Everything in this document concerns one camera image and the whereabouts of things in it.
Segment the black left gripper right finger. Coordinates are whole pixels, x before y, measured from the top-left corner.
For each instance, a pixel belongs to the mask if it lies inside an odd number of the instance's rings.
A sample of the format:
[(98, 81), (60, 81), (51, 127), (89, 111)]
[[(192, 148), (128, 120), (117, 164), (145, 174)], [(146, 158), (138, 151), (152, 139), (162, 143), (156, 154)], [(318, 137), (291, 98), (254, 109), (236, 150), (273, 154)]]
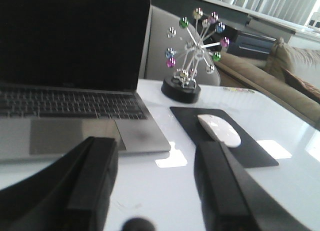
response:
[(207, 231), (307, 231), (243, 168), (224, 143), (200, 142), (194, 178)]

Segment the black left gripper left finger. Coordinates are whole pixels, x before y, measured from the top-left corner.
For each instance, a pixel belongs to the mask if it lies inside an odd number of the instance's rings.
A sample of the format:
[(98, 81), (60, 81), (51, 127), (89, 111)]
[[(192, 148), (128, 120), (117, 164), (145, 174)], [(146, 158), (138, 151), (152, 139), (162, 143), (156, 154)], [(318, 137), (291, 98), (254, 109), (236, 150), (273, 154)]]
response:
[(101, 231), (118, 171), (113, 138), (89, 137), (0, 192), (3, 231)]

